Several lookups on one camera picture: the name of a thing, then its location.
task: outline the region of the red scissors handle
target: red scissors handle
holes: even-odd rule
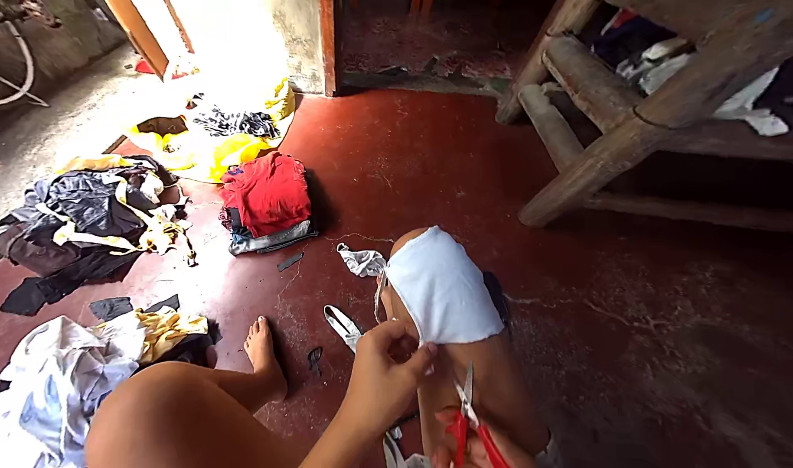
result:
[[[457,412],[454,422],[445,428],[445,432],[454,436],[457,440],[457,455],[454,458],[454,466],[463,466],[465,463],[465,442],[469,434],[469,420],[463,413]]]
[[[483,446],[486,448],[486,455],[489,456],[489,462],[491,462],[492,466],[494,468],[509,468],[503,455],[500,454],[498,447],[495,445],[495,441],[492,440],[492,434],[489,433],[489,428],[482,424],[477,426],[477,435],[480,436],[480,440],[483,441]]]

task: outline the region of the yellow plastic bag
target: yellow plastic bag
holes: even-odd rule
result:
[[[247,163],[255,159],[262,150],[276,148],[287,134],[295,113],[295,94],[286,78],[275,87],[273,95],[266,99],[266,108],[261,112],[272,117],[280,132],[279,136],[269,138],[246,133],[211,136],[205,129],[183,116],[180,116],[179,121],[182,125],[176,122],[166,123],[160,125],[157,130],[159,133],[156,133],[147,124],[151,121],[146,121],[143,122],[145,125],[139,124],[129,129],[126,136],[133,144],[151,152],[155,159],[175,175],[199,182],[220,183],[221,176],[229,166]]]

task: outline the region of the thigh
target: thigh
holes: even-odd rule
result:
[[[90,468],[297,465],[280,437],[213,381],[157,366],[101,404],[88,435]]]

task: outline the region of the bare foot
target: bare foot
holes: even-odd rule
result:
[[[257,317],[257,322],[249,327],[249,335],[245,337],[243,350],[246,356],[249,356],[256,374],[266,375],[272,382],[277,383],[277,389],[272,392],[270,400],[281,401],[286,398],[287,378],[284,377],[281,365],[275,358],[272,331],[265,316]]]

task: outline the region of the red cloth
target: red cloth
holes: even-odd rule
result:
[[[254,237],[292,228],[312,214],[304,164],[277,151],[223,174],[220,196],[237,208],[241,223]]]

